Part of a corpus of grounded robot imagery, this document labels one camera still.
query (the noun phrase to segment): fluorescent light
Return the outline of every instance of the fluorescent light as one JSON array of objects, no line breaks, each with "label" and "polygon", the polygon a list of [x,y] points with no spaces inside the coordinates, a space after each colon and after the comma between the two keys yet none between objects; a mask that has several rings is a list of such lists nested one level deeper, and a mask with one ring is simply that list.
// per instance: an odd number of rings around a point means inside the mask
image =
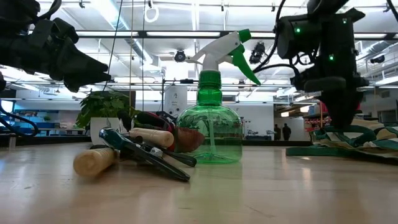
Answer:
[{"label": "fluorescent light", "polygon": [[354,38],[364,38],[364,39],[372,39],[372,38],[383,38],[387,34],[354,34]]},{"label": "fluorescent light", "polygon": [[281,117],[286,118],[289,116],[289,112],[284,112],[280,114]]},{"label": "fluorescent light", "polygon": [[49,100],[49,99],[22,99],[22,100]]},{"label": "fluorescent light", "polygon": [[53,85],[50,82],[12,82],[12,84],[28,84],[28,85]]},{"label": "fluorescent light", "polygon": [[315,105],[317,102],[296,102],[296,105]]},{"label": "fluorescent light", "polygon": [[398,88],[398,86],[379,86],[379,88]]},{"label": "fluorescent light", "polygon": [[149,37],[161,36],[161,37],[219,37],[220,32],[147,32]]},{"label": "fluorescent light", "polygon": [[113,1],[95,0],[91,4],[107,21],[116,21],[118,19],[119,11]]},{"label": "fluorescent light", "polygon": [[302,112],[302,113],[308,113],[309,110],[310,110],[310,106],[304,106],[304,107],[300,108],[300,112]]},{"label": "fluorescent light", "polygon": [[[114,36],[115,31],[77,31],[77,35],[79,37],[85,37],[85,36],[98,36],[98,37],[113,37]],[[128,30],[119,30],[116,33],[116,37],[136,37],[138,36],[138,32],[131,32]]]},{"label": "fluorescent light", "polygon": [[393,82],[398,82],[398,76],[385,78],[383,80],[377,81],[376,85],[385,85]]},{"label": "fluorescent light", "polygon": [[275,34],[273,34],[273,33],[270,33],[270,32],[253,32],[253,33],[251,33],[251,36],[252,37],[272,37],[272,38],[274,38],[275,37]]}]

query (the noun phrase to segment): spray bottle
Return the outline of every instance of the spray bottle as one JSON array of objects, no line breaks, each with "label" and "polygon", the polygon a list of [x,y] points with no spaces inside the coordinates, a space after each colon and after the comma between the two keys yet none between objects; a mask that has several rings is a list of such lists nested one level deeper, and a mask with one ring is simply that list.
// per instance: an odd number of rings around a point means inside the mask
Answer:
[{"label": "spray bottle", "polygon": [[[242,157],[243,126],[233,110],[221,105],[221,73],[223,62],[237,66],[255,84],[260,85],[244,58],[243,44],[251,38],[248,29],[225,35],[201,49],[188,63],[203,65],[200,72],[197,104],[186,109],[177,120],[179,128],[196,129],[205,136],[203,144],[190,154],[202,163],[237,162]],[[198,60],[205,56],[203,63]]]}]

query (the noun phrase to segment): wooden table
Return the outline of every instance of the wooden table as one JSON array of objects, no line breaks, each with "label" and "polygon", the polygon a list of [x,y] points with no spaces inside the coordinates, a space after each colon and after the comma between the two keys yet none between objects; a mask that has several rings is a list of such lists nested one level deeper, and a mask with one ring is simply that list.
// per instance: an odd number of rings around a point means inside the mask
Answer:
[{"label": "wooden table", "polygon": [[89,144],[0,153],[1,223],[397,223],[398,167],[245,147],[240,164],[181,165],[189,184],[124,163],[83,179]]},{"label": "wooden table", "polygon": [[38,128],[39,132],[46,131],[46,136],[50,136],[50,131],[86,131],[84,128]]}]

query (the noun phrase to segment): wooden handle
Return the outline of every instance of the wooden handle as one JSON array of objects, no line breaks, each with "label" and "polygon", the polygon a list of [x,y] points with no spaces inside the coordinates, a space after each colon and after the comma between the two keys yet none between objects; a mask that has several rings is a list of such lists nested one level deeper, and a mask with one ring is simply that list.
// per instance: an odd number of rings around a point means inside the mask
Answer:
[{"label": "wooden handle", "polygon": [[145,128],[133,128],[130,133],[130,137],[136,138],[141,136],[144,141],[149,141],[158,146],[170,147],[174,142],[174,136],[168,131],[159,131]]},{"label": "wooden handle", "polygon": [[112,165],[116,153],[110,148],[91,149],[81,152],[73,161],[73,168],[78,175],[92,177]]}]

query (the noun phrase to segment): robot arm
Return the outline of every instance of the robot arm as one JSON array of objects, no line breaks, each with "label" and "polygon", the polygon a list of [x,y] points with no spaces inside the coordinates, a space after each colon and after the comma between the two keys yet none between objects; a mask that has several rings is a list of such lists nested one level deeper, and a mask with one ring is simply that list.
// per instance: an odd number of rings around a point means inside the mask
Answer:
[{"label": "robot arm", "polygon": [[[54,13],[61,3],[55,0],[49,12]],[[63,80],[72,92],[111,79],[105,73],[107,65],[75,47],[79,37],[73,26],[59,18],[49,20],[49,12],[37,17],[39,11],[40,5],[35,0],[0,0],[1,65],[49,74],[53,80]],[[31,23],[35,28],[27,35]]]},{"label": "robot arm", "polygon": [[[365,14],[356,9],[335,14],[347,2],[311,0],[307,4],[307,14],[277,18],[275,26],[278,55],[289,59],[290,63],[283,66],[295,71],[291,84],[305,92],[321,91],[318,99],[328,108],[332,125],[336,128],[351,124],[363,97],[363,93],[356,89],[369,85],[356,69],[358,52],[353,31],[353,23]],[[295,57],[299,60],[299,53],[308,55],[313,64],[302,72],[298,72],[293,63]],[[255,72],[271,66],[256,68]]]}]

